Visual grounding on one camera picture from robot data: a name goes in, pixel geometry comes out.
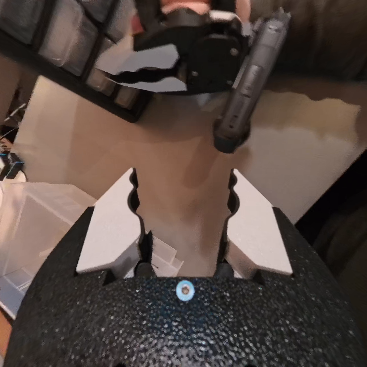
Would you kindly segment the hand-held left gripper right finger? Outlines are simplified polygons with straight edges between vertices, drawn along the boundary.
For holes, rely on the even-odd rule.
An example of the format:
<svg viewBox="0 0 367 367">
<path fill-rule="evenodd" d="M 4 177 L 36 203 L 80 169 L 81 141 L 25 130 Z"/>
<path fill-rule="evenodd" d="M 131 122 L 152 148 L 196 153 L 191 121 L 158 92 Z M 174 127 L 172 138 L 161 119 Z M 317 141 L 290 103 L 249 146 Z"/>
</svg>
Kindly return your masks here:
<svg viewBox="0 0 367 367">
<path fill-rule="evenodd" d="M 273 205 L 236 168 L 228 188 L 230 215 L 223 225 L 219 262 L 229 263 L 236 278 L 251 279 L 260 270 L 291 276 Z"/>
</svg>

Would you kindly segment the blue and black device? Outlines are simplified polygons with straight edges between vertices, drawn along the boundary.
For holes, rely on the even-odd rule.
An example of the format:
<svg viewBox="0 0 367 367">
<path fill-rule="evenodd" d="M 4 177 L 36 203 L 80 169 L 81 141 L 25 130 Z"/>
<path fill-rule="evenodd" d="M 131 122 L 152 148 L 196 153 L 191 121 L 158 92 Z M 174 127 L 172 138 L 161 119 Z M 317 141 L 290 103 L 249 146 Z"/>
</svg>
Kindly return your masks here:
<svg viewBox="0 0 367 367">
<path fill-rule="evenodd" d="M 14 180 L 26 182 L 23 168 L 23 160 L 15 153 L 5 152 L 0 154 L 0 181 Z"/>
</svg>

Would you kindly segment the person's right hand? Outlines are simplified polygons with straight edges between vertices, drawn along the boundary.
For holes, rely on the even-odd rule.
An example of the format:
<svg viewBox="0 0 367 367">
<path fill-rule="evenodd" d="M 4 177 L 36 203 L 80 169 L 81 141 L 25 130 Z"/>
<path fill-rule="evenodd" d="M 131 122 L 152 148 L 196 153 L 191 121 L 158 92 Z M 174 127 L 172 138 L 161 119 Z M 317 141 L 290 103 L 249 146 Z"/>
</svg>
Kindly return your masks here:
<svg viewBox="0 0 367 367">
<path fill-rule="evenodd" d="M 161 0 L 160 5 L 164 14 L 184 8 L 190 9 L 199 15 L 203 15 L 208 13 L 211 9 L 210 0 Z"/>
</svg>

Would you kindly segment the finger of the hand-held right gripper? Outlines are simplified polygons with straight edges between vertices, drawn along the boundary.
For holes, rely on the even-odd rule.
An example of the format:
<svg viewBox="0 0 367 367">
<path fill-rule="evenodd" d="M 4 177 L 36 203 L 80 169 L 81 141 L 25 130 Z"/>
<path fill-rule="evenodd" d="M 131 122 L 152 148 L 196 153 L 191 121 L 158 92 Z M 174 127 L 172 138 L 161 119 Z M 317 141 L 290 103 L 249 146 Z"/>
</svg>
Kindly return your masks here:
<svg viewBox="0 0 367 367">
<path fill-rule="evenodd" d="M 179 59 L 175 45 L 134 51 L 128 44 L 115 44 L 98 57 L 98 69 L 112 75 L 153 67 L 172 68 Z"/>
<path fill-rule="evenodd" d="M 154 93 L 187 92 L 186 80 L 177 77 L 177 68 L 141 68 L 137 71 L 122 71 L 116 75 L 107 73 L 107 78 L 121 86 Z"/>
</svg>

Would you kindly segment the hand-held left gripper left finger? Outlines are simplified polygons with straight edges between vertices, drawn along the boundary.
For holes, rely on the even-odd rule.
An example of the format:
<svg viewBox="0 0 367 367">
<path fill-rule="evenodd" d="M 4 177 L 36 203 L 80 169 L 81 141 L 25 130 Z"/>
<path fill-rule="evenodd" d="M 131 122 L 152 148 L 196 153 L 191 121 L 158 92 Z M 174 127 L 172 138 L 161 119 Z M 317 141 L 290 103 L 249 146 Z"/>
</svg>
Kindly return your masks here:
<svg viewBox="0 0 367 367">
<path fill-rule="evenodd" d="M 146 234 L 138 179 L 129 168 L 94 204 L 76 266 L 78 274 L 109 270 L 116 278 L 153 276 L 152 233 Z"/>
</svg>

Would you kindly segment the large clear plastic bin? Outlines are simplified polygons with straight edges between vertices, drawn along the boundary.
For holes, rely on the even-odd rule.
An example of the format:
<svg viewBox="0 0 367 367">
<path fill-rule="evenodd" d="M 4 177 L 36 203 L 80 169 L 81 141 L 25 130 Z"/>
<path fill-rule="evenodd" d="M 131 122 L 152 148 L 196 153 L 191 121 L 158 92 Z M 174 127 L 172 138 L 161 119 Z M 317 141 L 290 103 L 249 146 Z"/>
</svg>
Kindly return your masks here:
<svg viewBox="0 0 367 367">
<path fill-rule="evenodd" d="M 1 307 L 13 320 L 48 255 L 96 201 L 74 185 L 1 181 Z"/>
</svg>

